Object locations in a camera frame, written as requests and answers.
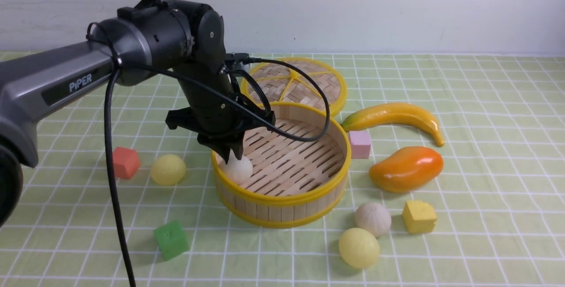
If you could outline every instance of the yellow cube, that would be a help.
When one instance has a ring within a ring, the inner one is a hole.
[[[434,208],[421,200],[406,201],[402,217],[410,234],[430,233],[437,221]]]

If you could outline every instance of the green cube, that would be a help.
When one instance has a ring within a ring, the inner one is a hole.
[[[153,231],[159,249],[166,261],[177,257],[178,255],[188,251],[188,240],[186,234],[182,230],[180,222],[175,220],[168,224],[157,227]]]

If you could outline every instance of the black cable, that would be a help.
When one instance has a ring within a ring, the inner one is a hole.
[[[100,29],[100,31],[106,37],[107,42],[103,42],[101,40],[93,38],[92,34],[90,33],[90,30],[94,25],[96,25],[96,27]],[[99,23],[92,22],[88,26],[87,40],[105,44],[109,47],[109,49],[112,52],[112,60],[113,60],[112,73],[109,77],[109,83],[106,87],[105,98],[104,98],[104,145],[105,145],[105,158],[106,158],[106,172],[108,173],[109,194],[110,194],[110,198],[112,199],[113,215],[116,219],[117,236],[120,241],[121,255],[124,258],[125,271],[127,272],[128,275],[129,285],[131,287],[135,287],[136,280],[133,275],[133,266],[132,266],[132,261],[129,257],[128,245],[124,232],[124,222],[121,218],[120,201],[117,195],[116,176],[114,174],[114,169],[113,169],[113,152],[112,152],[113,149],[112,128],[111,128],[112,93],[113,93],[113,87],[115,86],[117,79],[121,75],[122,62],[119,54],[117,54],[117,51],[113,47],[113,43],[109,39],[107,32]]]
[[[109,181],[109,193],[112,198],[113,215],[116,219],[117,236],[120,241],[121,254],[124,257],[125,270],[128,274],[129,285],[135,287],[136,280],[133,275],[132,261],[129,258],[128,245],[125,239],[124,232],[124,222],[121,218],[120,202],[117,196],[117,186],[116,186],[116,176],[113,170],[113,153],[112,153],[112,116],[111,116],[111,105],[112,105],[112,93],[113,87],[116,84],[121,72],[117,69],[113,75],[110,77],[110,82],[108,83],[105,100],[104,100],[104,144],[105,144],[105,156],[106,156],[106,168],[108,172]]]
[[[239,74],[246,81],[248,81],[249,84],[252,86],[253,90],[259,96],[259,100],[263,104],[265,111],[267,113],[271,112],[271,104],[269,103],[269,100],[268,100],[267,96],[265,95],[265,92],[261,89],[261,86],[259,86],[259,84],[256,82],[256,80],[254,80],[254,78],[252,78],[252,76],[249,75],[248,72],[246,72],[244,70],[234,70],[234,71],[229,71],[228,74]]]
[[[325,126],[322,129],[322,131],[319,134],[317,134],[317,136],[300,137],[300,136],[295,136],[293,134],[289,134],[288,132],[285,132],[284,130],[281,130],[277,126],[274,126],[271,122],[268,122],[267,120],[265,120],[261,116],[258,116],[257,114],[253,113],[252,111],[250,111],[247,108],[243,107],[242,105],[238,104],[238,102],[235,102],[234,100],[228,98],[227,96],[224,96],[224,94],[221,94],[221,93],[217,92],[216,90],[213,90],[212,88],[209,88],[208,86],[198,82],[197,80],[189,78],[187,76],[182,76],[181,74],[177,74],[177,73],[171,72],[169,70],[161,70],[159,68],[154,68],[153,66],[149,66],[149,65],[145,65],[145,64],[139,64],[139,63],[125,63],[124,68],[141,68],[143,70],[148,70],[150,72],[155,72],[157,74],[169,76],[169,77],[175,78],[177,80],[183,80],[185,82],[189,82],[190,84],[197,86],[198,88],[201,88],[202,90],[205,90],[206,92],[213,94],[214,96],[216,96],[218,98],[221,98],[222,100],[224,100],[228,104],[231,104],[232,106],[238,108],[240,111],[246,113],[248,116],[251,116],[254,119],[256,119],[257,121],[261,122],[263,124],[263,126],[268,127],[269,130],[272,130],[273,132],[275,132],[275,133],[277,133],[281,136],[284,136],[284,137],[286,137],[290,140],[295,140],[295,141],[299,141],[299,142],[315,142],[315,141],[320,140],[326,134],[326,132],[328,130],[329,119],[331,117],[331,115],[329,114],[329,107],[328,106],[326,107]],[[298,70],[298,72],[300,72],[302,76],[308,76],[308,75],[305,75],[305,73],[302,70]],[[316,84],[316,88],[321,92],[321,96],[322,96],[322,99],[324,100],[324,103],[327,104],[328,100],[317,84]]]
[[[331,118],[330,112],[329,112],[329,102],[328,99],[325,97],[325,94],[323,92],[323,90],[321,90],[320,86],[318,86],[318,84],[316,83],[315,80],[313,80],[310,76],[308,76],[305,72],[303,72],[300,68],[297,68],[296,66],[289,64],[287,62],[284,61],[279,61],[279,60],[270,60],[268,58],[258,58],[258,57],[248,57],[245,58],[242,61],[244,64],[251,64],[251,63],[271,63],[271,64],[278,64],[278,65],[282,65],[285,66],[287,68],[290,68],[291,70],[294,70],[295,72],[298,72],[298,74],[300,74],[301,76],[303,76],[305,79],[307,79],[312,86],[314,86],[314,88],[316,88],[317,92],[320,94],[321,99],[324,102],[324,106],[325,106],[325,123],[324,123],[324,128],[322,129],[322,134],[321,136],[323,136],[327,130],[328,130],[328,126],[329,126],[329,119]]]

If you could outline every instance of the foam block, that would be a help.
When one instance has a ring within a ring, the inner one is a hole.
[[[402,218],[410,234],[430,233],[437,221],[434,208],[421,200],[406,201],[404,210],[402,210]]]
[[[134,149],[116,147],[113,151],[113,171],[117,178],[130,180],[140,166],[139,156]]]
[[[153,230],[157,245],[161,250],[163,259],[169,261],[190,249],[188,239],[178,220],[157,227]]]
[[[352,159],[366,159],[371,154],[371,136],[369,131],[349,132]]]

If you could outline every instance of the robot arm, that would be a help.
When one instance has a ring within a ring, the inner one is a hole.
[[[228,74],[242,67],[236,57],[247,55],[226,54],[222,17],[209,5],[163,0],[143,8],[120,8],[117,17],[99,26],[87,41],[0,63],[0,227],[22,190],[20,164],[38,164],[37,123],[108,82],[115,66],[108,41],[126,66],[119,85],[134,86],[157,74],[129,64],[173,68],[184,76],[178,82],[190,107],[171,110],[165,122],[171,129],[197,132],[198,142],[226,161],[230,151],[240,159],[245,131],[263,125],[189,79],[274,123],[272,114],[240,95]]]

